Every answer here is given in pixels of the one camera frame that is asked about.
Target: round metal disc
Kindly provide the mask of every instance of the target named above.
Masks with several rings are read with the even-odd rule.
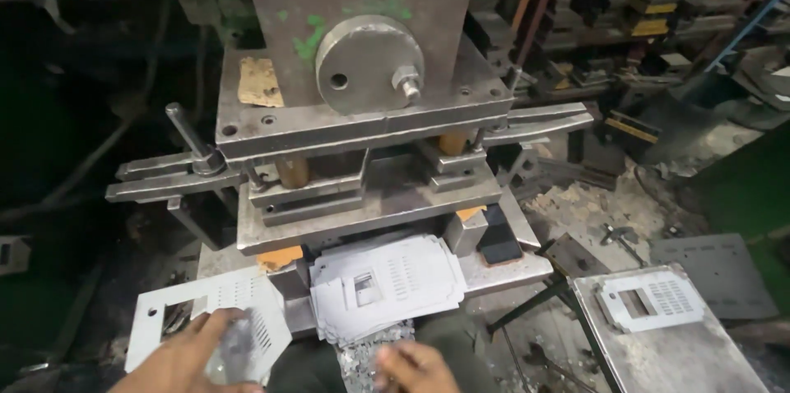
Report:
[[[393,87],[392,77],[402,65],[414,65],[424,76],[423,53],[406,26],[388,16],[354,16],[318,47],[318,91],[343,115],[400,109],[409,100]]]

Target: hand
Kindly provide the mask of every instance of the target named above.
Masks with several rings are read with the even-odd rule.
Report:
[[[238,308],[221,308],[196,317],[177,335],[167,339],[109,393],[263,393],[257,384],[214,385],[204,370],[214,348]]]
[[[376,387],[408,393],[459,393],[440,352],[414,341],[382,347],[376,354]]]

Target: dusty floor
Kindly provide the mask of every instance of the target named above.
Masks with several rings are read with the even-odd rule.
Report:
[[[667,164],[667,167],[681,175],[693,174],[717,156],[727,155],[757,137],[759,133],[755,131],[725,124],[690,146],[683,157]],[[567,150],[567,146],[561,138],[552,139],[546,148],[542,148],[541,154],[565,158],[562,156],[564,150]],[[521,208],[542,242],[568,233],[612,271],[637,268],[637,262],[617,243],[600,244],[605,235],[603,224],[632,227],[639,238],[634,249],[649,261],[647,239],[661,237],[666,227],[676,224],[677,213],[667,212],[645,193],[634,177],[633,163],[629,163],[627,168],[628,171],[618,179],[616,191],[579,183],[567,189],[555,186],[545,194],[522,201]],[[466,307],[480,322],[490,323],[544,287],[543,283],[538,283],[513,288],[469,300]],[[560,300],[553,299],[516,319],[507,326],[507,331],[519,358],[528,354],[529,342],[537,342],[544,348],[548,358],[570,370],[590,387],[600,393],[611,391],[603,375],[596,369],[578,320]],[[495,334],[486,354],[489,367],[499,379],[503,391],[537,393],[541,386],[545,386],[540,389],[542,393],[583,391],[555,372],[547,372],[542,366],[527,365],[520,361],[527,379],[527,385],[523,385],[501,332]]]

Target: bolt hole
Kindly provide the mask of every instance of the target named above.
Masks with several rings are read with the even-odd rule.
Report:
[[[343,90],[349,85],[349,78],[343,74],[334,74],[330,77],[330,86],[336,91]]]

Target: green pants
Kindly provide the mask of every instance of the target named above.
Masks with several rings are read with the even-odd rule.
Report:
[[[415,319],[415,338],[441,352],[462,393],[499,391],[475,354],[477,327],[462,312]],[[268,393],[345,393],[332,346],[310,338],[294,342],[272,367]]]

